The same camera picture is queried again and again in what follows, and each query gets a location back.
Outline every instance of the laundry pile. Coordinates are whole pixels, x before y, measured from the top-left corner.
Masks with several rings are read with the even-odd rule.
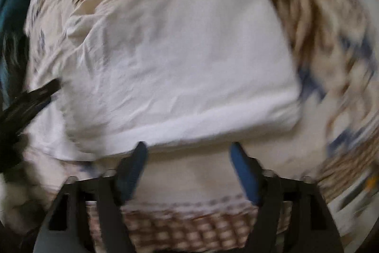
[[[31,0],[26,87],[62,88],[27,129],[24,157],[52,197],[145,141],[122,208],[136,247],[241,247],[257,208],[230,141],[282,177],[312,176],[327,202],[374,160],[372,27],[359,0]]]

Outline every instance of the white towel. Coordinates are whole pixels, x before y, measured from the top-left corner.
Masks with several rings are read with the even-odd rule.
[[[63,160],[288,130],[299,85],[270,0],[84,0],[31,85],[62,80],[30,128]]]

